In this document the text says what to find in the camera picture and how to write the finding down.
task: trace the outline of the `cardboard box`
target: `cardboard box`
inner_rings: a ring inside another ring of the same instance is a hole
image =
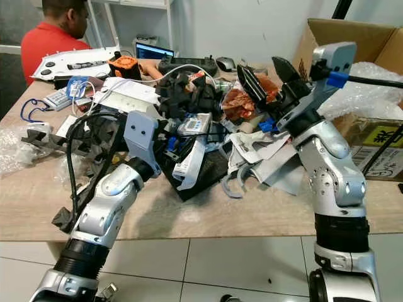
[[[312,52],[318,46],[337,42],[356,42],[355,62],[373,62],[403,74],[403,28],[345,20],[308,19],[293,66],[307,79]],[[333,121],[350,144],[353,160],[360,168],[396,131],[402,121],[360,118],[349,114]],[[403,135],[374,163],[367,179],[403,181]]]

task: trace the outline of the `yellow label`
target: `yellow label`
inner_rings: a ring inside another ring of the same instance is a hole
[[[397,126],[377,126],[363,142],[364,145],[382,146],[397,130]],[[403,145],[403,133],[401,133],[389,147]]]

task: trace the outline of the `floor tile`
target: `floor tile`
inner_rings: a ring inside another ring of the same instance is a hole
[[[300,237],[191,240],[185,281],[309,295]]]
[[[0,257],[42,264],[56,263],[46,242],[0,242]]]
[[[101,273],[99,290],[113,282],[118,287],[116,302],[179,302],[182,283]]]
[[[401,302],[403,297],[403,234],[370,235],[375,251],[382,301]],[[302,237],[308,274],[319,266],[314,261],[315,237]]]
[[[181,302],[219,302],[220,298],[225,294],[237,297],[242,302],[309,302],[309,298],[298,296],[189,283],[183,285]]]
[[[0,301],[28,302],[52,266],[0,258]]]
[[[104,272],[182,281],[189,240],[115,242]]]

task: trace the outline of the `computer mouse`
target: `computer mouse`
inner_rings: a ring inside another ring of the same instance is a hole
[[[222,71],[231,72],[236,70],[235,62],[231,58],[219,57],[215,59],[215,62]]]

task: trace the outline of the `wooden table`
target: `wooden table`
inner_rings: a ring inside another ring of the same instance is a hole
[[[22,104],[53,91],[50,84],[34,82],[0,122],[0,128],[25,124]],[[35,113],[55,131],[71,113]],[[0,182],[0,241],[64,241],[67,235],[51,224],[60,207],[71,208],[69,186],[54,180],[57,158],[48,157],[36,166],[3,176]],[[220,184],[182,203],[161,175],[149,180],[128,211],[118,238],[198,238],[241,236],[313,235],[312,193],[302,186],[298,197],[255,179],[246,181],[244,199],[228,198]],[[372,233],[403,232],[403,195],[396,182],[368,181],[366,202]]]

